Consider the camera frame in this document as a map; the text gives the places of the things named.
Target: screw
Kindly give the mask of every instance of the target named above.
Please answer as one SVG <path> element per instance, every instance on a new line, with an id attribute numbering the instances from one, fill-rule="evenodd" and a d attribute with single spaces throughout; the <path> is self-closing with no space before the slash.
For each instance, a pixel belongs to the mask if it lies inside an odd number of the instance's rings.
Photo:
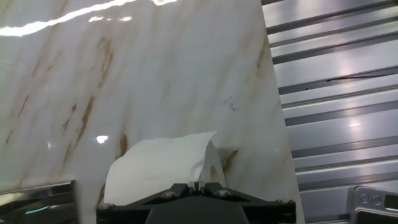
<path id="1" fill-rule="evenodd" d="M 227 190 L 217 190 L 214 194 L 220 197 L 227 197 L 231 195 L 231 193 Z"/>
<path id="2" fill-rule="evenodd" d="M 108 209 L 111 209 L 113 207 L 114 207 L 114 204 L 112 204 L 112 203 L 105 203 L 105 204 L 102 204 L 102 205 L 98 206 L 98 208 L 101 209 L 101 210 L 108 210 Z"/>
<path id="3" fill-rule="evenodd" d="M 290 203 L 290 202 L 293 202 L 293 200 L 287 200 L 287 199 L 278 199 L 278 201 L 277 201 L 278 203 Z"/>
<path id="4" fill-rule="evenodd" d="M 164 192 L 162 194 L 162 198 L 164 198 L 164 199 L 170 199 L 170 198 L 174 198 L 176 196 L 177 196 L 177 194 L 175 192 Z"/>

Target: ribbed metal surface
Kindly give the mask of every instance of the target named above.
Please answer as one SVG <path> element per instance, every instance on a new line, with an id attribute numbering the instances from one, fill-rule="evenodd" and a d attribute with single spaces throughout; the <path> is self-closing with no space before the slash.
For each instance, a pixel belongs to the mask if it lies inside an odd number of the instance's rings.
<path id="1" fill-rule="evenodd" d="M 354 186 L 398 191 L 398 1 L 267 3 L 306 222 L 344 223 Z"/>

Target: white marble surface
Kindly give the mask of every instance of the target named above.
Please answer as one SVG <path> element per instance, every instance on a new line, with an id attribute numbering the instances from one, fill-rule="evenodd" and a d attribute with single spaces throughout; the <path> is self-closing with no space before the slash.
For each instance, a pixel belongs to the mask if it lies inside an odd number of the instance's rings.
<path id="1" fill-rule="evenodd" d="M 135 142 L 214 130 L 227 186 L 302 223 L 260 1 L 0 1 L 1 191 L 76 180 L 94 223 Z"/>

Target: tissue paper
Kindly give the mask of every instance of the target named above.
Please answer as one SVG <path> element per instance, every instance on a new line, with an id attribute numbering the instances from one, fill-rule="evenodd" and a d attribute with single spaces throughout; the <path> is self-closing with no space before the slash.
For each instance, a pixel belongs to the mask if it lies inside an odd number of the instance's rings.
<path id="1" fill-rule="evenodd" d="M 104 202 L 127 205 L 170 188 L 176 183 L 202 180 L 225 186 L 216 147 L 216 131 L 182 138 L 143 140 L 111 166 Z"/>

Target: metal groove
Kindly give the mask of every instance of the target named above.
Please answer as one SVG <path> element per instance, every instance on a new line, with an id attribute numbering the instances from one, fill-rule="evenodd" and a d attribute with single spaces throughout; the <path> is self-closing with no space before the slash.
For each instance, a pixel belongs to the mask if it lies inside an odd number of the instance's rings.
<path id="1" fill-rule="evenodd" d="M 295 158 L 296 172 L 398 159 L 398 144 Z"/>
<path id="2" fill-rule="evenodd" d="M 285 44 L 293 44 L 293 43 L 297 43 L 297 42 L 300 42 L 303 40 L 310 40 L 310 39 L 314 39 L 314 38 L 318 38 L 318 37 L 324 37 L 327 35 L 338 34 L 338 33 L 342 33 L 342 32 L 348 32 L 348 31 L 352 31 L 352 30 L 358 30 L 358 29 L 363 29 L 363 28 L 367 28 L 367 27 L 371 27 L 371 26 L 386 24 L 389 22 L 394 22 L 396 20 L 398 20 L 398 16 L 386 18 L 386 19 L 380 19 L 377 21 L 367 22 L 367 23 L 363 23 L 363 24 L 358 24 L 355 26 L 344 27 L 344 28 L 340 28 L 340 29 L 321 32 L 318 34 L 306 35 L 303 37 L 297 37 L 297 38 L 293 38 L 293 39 L 289 39 L 289 40 L 283 40 L 280 42 L 274 42 L 274 43 L 270 44 L 270 47 L 279 47 L 279 46 L 282 46 Z"/>
<path id="3" fill-rule="evenodd" d="M 398 109 L 398 101 L 387 103 L 379 103 L 375 105 L 360 106 L 346 110 L 331 111 L 320 114 L 311 114 L 306 116 L 299 116 L 296 118 L 285 119 L 286 126 L 293 126 L 298 124 L 307 124 L 318 121 L 327 121 L 330 119 L 345 118 L 350 116 L 358 116 L 362 114 L 376 113 L 380 111 Z"/>
<path id="4" fill-rule="evenodd" d="M 329 53 L 334 53 L 334 52 L 340 52 L 343 50 L 349 50 L 349 49 L 355 49 L 359 47 L 365 47 L 373 44 L 380 44 L 383 42 L 391 41 L 391 40 L 396 40 L 398 39 L 398 32 L 391 32 L 388 34 L 382 34 L 378 35 L 375 37 L 370 37 L 366 39 L 359 39 L 359 40 L 353 40 L 349 42 L 345 42 L 342 44 L 335 44 L 335 45 L 329 45 L 329 46 L 324 46 L 324 47 L 319 47 L 315 49 L 310 49 L 310 50 L 304 50 L 301 52 L 295 52 L 287 55 L 281 55 L 277 57 L 273 57 L 272 61 L 274 65 L 280 64 L 280 63 L 285 63 L 285 62 L 291 62 L 294 60 L 300 60 L 304 58 L 309 58 L 309 57 L 315 57 L 323 54 L 329 54 Z"/>
<path id="5" fill-rule="evenodd" d="M 394 0 L 393 1 L 375 2 L 372 4 L 365 5 L 365 6 L 358 6 L 358 7 L 354 7 L 351 9 L 346 9 L 346 10 L 342 10 L 342 11 L 338 11 L 338 12 L 332 12 L 332 13 L 328 13 L 328 14 L 324 14 L 324 15 L 320 15 L 320 16 L 315 16 L 315 17 L 311 17 L 311 18 L 307 18 L 307 19 L 301 19 L 298 21 L 293 21 L 293 22 L 288 22 L 288 23 L 281 24 L 281 25 L 268 27 L 267 33 L 269 35 L 275 34 L 278 32 L 283 32 L 283 31 L 287 31 L 287 30 L 291 30 L 291 29 L 296 29 L 299 27 L 318 24 L 318 23 L 325 22 L 325 21 L 341 19 L 342 17 L 353 16 L 354 14 L 362 14 L 365 12 L 380 10 L 380 9 L 384 9 L 387 7 L 395 6 L 396 4 L 397 3 L 394 3 Z"/>
<path id="6" fill-rule="evenodd" d="M 336 144 L 332 146 L 313 147 L 309 149 L 293 150 L 292 157 L 301 158 L 307 156 L 325 155 L 334 152 L 346 152 L 357 149 L 366 149 L 369 147 L 389 146 L 398 144 L 398 136 L 370 139 L 365 141 L 350 142 L 344 144 Z"/>
<path id="7" fill-rule="evenodd" d="M 305 90 L 314 90 L 317 88 L 338 85 L 347 82 L 356 82 L 360 80 L 365 80 L 368 78 L 376 78 L 376 77 L 383 77 L 387 75 L 393 75 L 398 73 L 398 66 L 393 66 L 389 68 L 382 68 L 377 70 L 371 70 L 368 72 L 361 72 L 352 75 L 346 75 L 343 77 L 333 78 L 330 80 L 322 80 L 313 83 L 304 83 L 301 85 L 295 86 L 287 86 L 287 87 L 280 87 L 279 88 L 279 95 L 289 94 L 289 93 L 296 93 Z"/>
<path id="8" fill-rule="evenodd" d="M 338 180 L 324 180 L 319 182 L 299 184 L 300 191 L 324 189 L 329 187 L 341 187 L 346 185 L 370 184 L 375 182 L 398 180 L 398 172 L 386 174 L 365 175 L 361 177 L 349 177 Z"/>

